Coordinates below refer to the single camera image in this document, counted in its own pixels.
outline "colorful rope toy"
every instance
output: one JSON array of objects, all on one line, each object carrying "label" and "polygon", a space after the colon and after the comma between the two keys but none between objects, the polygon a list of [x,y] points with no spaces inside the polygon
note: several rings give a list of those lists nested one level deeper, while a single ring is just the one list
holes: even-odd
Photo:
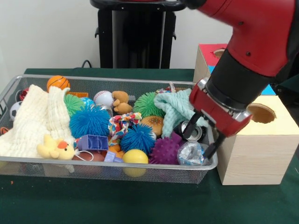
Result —
[{"label": "colorful rope toy", "polygon": [[108,129],[112,136],[109,145],[117,145],[118,141],[116,140],[122,138],[128,132],[130,125],[139,124],[141,119],[140,113],[127,113],[112,117],[108,124]]}]

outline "purple plastic toy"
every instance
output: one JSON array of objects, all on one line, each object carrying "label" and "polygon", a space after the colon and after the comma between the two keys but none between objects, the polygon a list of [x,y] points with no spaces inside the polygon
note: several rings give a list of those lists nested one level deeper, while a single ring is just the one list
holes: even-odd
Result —
[{"label": "purple plastic toy", "polygon": [[149,154],[151,157],[149,163],[178,165],[177,154],[182,138],[175,133],[171,137],[156,141],[152,153]]},{"label": "purple plastic toy", "polygon": [[78,142],[79,151],[108,150],[108,137],[98,135],[84,135]]},{"label": "purple plastic toy", "polygon": [[108,151],[105,156],[104,162],[114,162],[115,156],[115,153]]},{"label": "purple plastic toy", "polygon": [[117,158],[116,153],[108,151],[105,156],[104,162],[123,162],[123,160],[120,158]]}]

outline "wire basket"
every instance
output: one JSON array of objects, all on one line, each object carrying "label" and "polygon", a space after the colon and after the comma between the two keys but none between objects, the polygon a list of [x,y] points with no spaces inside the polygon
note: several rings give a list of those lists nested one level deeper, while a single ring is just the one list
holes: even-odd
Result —
[{"label": "wire basket", "polygon": [[[12,128],[9,109],[16,102],[20,91],[31,84],[46,90],[50,76],[22,75],[15,77],[0,95],[0,126]],[[153,92],[169,86],[167,81],[129,80],[112,78],[66,77],[71,83],[72,92],[88,92],[92,98],[100,90],[125,91],[129,94],[129,104],[133,105],[136,99],[146,92]],[[172,82],[176,87],[192,88],[191,82]],[[214,141],[212,129],[201,141],[210,144]],[[116,162],[90,161],[61,161],[33,158],[0,157],[1,175],[47,176],[84,178],[101,180],[173,182],[173,183],[200,183],[207,172],[217,166],[215,154],[201,166],[133,164]],[[132,174],[143,174],[139,177]]]}]

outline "rubber duck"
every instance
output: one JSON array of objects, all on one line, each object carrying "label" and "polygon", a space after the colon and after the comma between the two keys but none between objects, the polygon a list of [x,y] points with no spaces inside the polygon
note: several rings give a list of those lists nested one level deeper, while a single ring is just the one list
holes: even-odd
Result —
[{"label": "rubber duck", "polygon": [[63,139],[55,140],[49,134],[43,139],[43,145],[37,145],[37,152],[45,159],[71,160],[75,150]]}]

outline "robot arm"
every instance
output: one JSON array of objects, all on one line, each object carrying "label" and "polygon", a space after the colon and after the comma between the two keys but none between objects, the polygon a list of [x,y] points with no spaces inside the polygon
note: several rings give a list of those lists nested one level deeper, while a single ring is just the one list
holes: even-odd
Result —
[{"label": "robot arm", "polygon": [[233,35],[209,79],[194,87],[191,135],[203,116],[219,137],[205,151],[211,158],[226,137],[250,121],[247,106],[299,52],[299,0],[184,0],[192,9],[233,27]]}]

